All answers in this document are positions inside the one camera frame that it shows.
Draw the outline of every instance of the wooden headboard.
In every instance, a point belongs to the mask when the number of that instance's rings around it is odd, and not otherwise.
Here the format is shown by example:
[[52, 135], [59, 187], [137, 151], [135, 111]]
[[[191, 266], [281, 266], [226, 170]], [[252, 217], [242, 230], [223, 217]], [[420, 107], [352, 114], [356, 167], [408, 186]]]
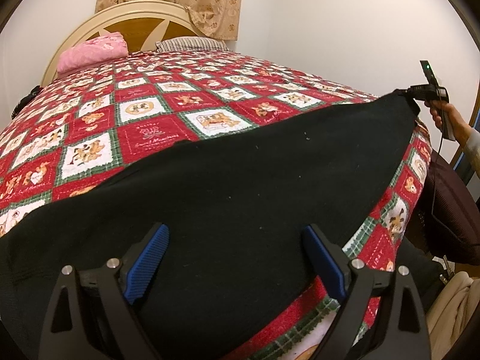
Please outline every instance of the wooden headboard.
[[58, 59], [63, 51], [110, 32], [122, 33], [129, 52], [155, 50], [155, 42], [178, 36], [204, 36], [181, 5], [156, 0], [114, 5], [92, 16], [62, 43], [43, 75], [42, 86], [56, 78]]

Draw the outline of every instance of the metal bolt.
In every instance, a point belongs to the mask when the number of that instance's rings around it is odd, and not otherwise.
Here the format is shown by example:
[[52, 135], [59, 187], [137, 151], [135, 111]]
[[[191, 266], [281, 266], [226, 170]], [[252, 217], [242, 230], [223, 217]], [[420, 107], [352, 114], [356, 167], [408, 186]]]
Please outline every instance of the metal bolt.
[[398, 273], [402, 276], [407, 276], [410, 273], [410, 270], [406, 266], [401, 265], [398, 267]]
[[113, 258], [113, 259], [109, 259], [107, 262], [106, 262], [106, 265], [108, 268], [117, 268], [119, 265], [120, 265], [120, 260], [119, 259], [116, 259], [116, 258]]
[[365, 266], [365, 263], [360, 259], [353, 259], [352, 260], [352, 267], [355, 269], [362, 269]]
[[74, 271], [74, 268], [71, 265], [66, 265], [61, 269], [61, 272], [64, 275], [69, 275]]

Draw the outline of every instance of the sleeve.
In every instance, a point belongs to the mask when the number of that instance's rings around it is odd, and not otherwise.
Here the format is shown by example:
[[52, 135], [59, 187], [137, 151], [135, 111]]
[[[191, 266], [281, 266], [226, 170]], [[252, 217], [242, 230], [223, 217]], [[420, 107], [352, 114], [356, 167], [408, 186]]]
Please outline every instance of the sleeve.
[[480, 178], [480, 132], [472, 129], [469, 139], [466, 141], [466, 145], [463, 152], [469, 159], [473, 169]]

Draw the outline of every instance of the patchwork quilt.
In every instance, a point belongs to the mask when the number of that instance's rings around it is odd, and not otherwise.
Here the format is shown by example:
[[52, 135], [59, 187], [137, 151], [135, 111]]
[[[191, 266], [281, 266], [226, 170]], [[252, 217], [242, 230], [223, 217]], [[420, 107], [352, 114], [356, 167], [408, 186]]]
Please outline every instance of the patchwork quilt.
[[[181, 140], [202, 140], [323, 107], [375, 97], [233, 52], [137, 52], [47, 86], [0, 135], [0, 236], [35, 208], [83, 194]], [[392, 271], [430, 164], [420, 121], [390, 186], [343, 247]], [[374, 322], [373, 299], [359, 337]], [[295, 359], [318, 344], [338, 303], [316, 278], [284, 312], [224, 360]]]

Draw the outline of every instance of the striped pillow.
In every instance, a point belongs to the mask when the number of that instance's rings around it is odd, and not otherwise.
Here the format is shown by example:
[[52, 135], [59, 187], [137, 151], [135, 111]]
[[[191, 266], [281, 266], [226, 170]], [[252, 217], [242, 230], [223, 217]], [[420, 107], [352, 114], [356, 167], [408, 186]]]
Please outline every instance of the striped pillow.
[[180, 36], [178, 38], [156, 42], [160, 53], [170, 51], [231, 51], [224, 43], [200, 36]]

